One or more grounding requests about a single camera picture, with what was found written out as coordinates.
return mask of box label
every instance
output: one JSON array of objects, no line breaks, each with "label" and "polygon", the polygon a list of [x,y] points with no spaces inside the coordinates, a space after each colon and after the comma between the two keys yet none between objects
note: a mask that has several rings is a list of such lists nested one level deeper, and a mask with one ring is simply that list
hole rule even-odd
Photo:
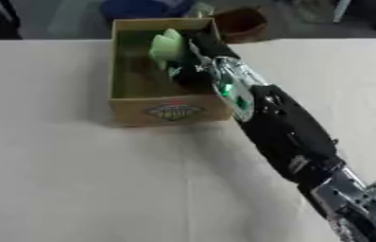
[{"label": "box label", "polygon": [[204,109],[187,104],[162,104],[149,108],[146,112],[166,121],[179,121],[199,112],[204,112]]}]

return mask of green led light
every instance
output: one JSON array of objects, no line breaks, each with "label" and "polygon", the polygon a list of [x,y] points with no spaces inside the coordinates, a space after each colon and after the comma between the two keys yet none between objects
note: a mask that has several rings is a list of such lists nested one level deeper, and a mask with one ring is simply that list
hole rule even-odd
[{"label": "green led light", "polygon": [[231,84],[226,84],[224,87],[223,87],[223,92],[222,92],[222,96],[226,97],[230,94],[230,90],[232,88],[232,85]]}]

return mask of white tablecloth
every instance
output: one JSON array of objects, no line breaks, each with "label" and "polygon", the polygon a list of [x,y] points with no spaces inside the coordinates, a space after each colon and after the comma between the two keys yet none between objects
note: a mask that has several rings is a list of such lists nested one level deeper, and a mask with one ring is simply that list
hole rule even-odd
[{"label": "white tablecloth", "polygon": [[[376,40],[233,47],[376,179]],[[110,43],[0,42],[0,242],[335,242],[233,121],[111,129]]]}]

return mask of cardboard box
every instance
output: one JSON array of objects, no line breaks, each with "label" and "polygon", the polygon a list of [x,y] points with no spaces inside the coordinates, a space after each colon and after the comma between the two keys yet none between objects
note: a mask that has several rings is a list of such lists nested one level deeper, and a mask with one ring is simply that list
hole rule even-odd
[{"label": "cardboard box", "polygon": [[188,91],[170,80],[148,56],[155,35],[167,28],[208,28],[213,19],[118,20],[113,24],[110,105],[117,126],[156,126],[225,120],[231,109],[210,83]]}]

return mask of blue object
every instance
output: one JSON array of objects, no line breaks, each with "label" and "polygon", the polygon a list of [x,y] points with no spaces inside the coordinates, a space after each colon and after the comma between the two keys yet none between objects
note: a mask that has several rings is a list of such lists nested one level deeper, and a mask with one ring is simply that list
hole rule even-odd
[{"label": "blue object", "polygon": [[106,19],[178,18],[195,0],[184,0],[174,7],[153,0],[107,0],[100,11]]}]

